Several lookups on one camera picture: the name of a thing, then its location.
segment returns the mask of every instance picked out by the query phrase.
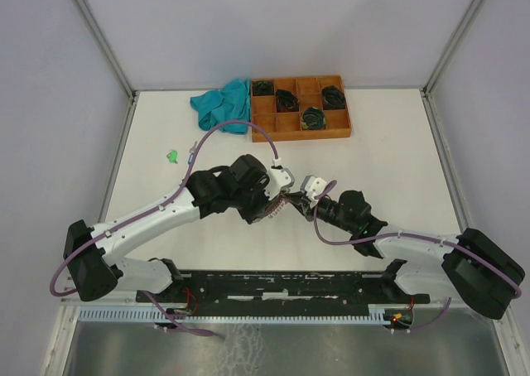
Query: cloth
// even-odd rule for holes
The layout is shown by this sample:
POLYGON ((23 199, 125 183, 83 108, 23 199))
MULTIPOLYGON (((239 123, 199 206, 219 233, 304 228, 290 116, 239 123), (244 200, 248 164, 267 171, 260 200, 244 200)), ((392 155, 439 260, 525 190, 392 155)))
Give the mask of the cloth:
MULTIPOLYGON (((210 130, 213 126, 238 119, 250 121, 250 80, 233 80, 221 90, 210 90, 190 99, 191 107, 199 113, 199 128, 210 130)), ((247 125, 228 125, 220 130, 245 134, 247 125)))

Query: blue towel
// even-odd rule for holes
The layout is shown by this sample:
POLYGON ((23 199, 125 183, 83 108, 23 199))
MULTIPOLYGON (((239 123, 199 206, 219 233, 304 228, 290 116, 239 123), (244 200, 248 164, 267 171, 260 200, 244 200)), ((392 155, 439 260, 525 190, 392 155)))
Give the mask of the blue towel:
MULTIPOLYGON (((210 130, 213 126, 239 119, 250 121, 250 80, 233 80, 221 90, 210 90, 190 99, 191 107, 199 113, 199 128, 210 130)), ((220 130, 245 134, 247 125, 228 125, 220 130)))

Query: wooden organizer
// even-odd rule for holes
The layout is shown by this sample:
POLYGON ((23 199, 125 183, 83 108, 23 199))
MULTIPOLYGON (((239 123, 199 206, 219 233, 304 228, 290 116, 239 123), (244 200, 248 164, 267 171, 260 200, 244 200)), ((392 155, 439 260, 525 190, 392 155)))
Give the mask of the wooden organizer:
MULTIPOLYGON (((252 83, 264 81, 253 80, 252 83)), ((302 130, 301 114, 309 107, 322 108, 322 89, 334 85, 344 93, 339 75, 304 76, 298 78, 268 79, 274 83, 274 94, 278 89, 292 92, 300 101, 298 112, 279 113, 276 96, 254 96, 251 85, 252 122, 269 133, 274 141, 314 140, 317 138, 340 138, 351 136, 348 104, 345 109, 324 110, 326 126, 322 130, 302 130)), ((265 142, 265 137, 252 130, 253 142, 265 142)))

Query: tabletop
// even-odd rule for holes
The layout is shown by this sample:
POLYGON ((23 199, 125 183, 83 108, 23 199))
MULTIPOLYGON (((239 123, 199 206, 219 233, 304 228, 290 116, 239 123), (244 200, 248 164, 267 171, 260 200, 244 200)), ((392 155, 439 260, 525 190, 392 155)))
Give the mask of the tabletop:
MULTIPOLYGON (((126 215, 161 198, 181 182, 194 143, 204 135, 190 97, 204 91, 141 92, 108 207, 107 219, 126 215), (167 154, 177 151, 177 163, 167 154)), ((282 164, 296 178, 336 179, 330 193, 361 190, 379 219, 426 233, 458 233, 451 198, 419 90, 345 91, 352 136, 341 139, 278 142, 282 164)), ((197 156, 195 170, 230 165, 243 154, 272 165, 267 143, 250 133, 214 133, 197 156)), ((325 223, 331 240, 349 235, 325 223)), ((236 210, 177 229, 135 249, 130 258, 170 258, 181 269, 377 271, 388 264, 365 258, 350 246, 331 247, 290 205, 272 219, 248 225, 236 210)))

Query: white wall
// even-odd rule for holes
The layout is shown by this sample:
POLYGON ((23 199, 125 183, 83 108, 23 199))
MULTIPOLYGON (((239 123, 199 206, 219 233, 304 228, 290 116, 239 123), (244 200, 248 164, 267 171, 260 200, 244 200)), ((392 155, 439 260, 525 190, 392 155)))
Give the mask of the white wall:
POLYGON ((0 374, 37 374, 66 229, 94 222, 127 99, 70 0, 0 0, 0 374))
MULTIPOLYGON (((436 90, 474 224, 530 278, 530 2, 488 0, 436 90)), ((530 285, 513 303, 530 342, 530 285)))
POLYGON ((471 0, 89 0, 136 89, 342 74, 423 86, 471 0))

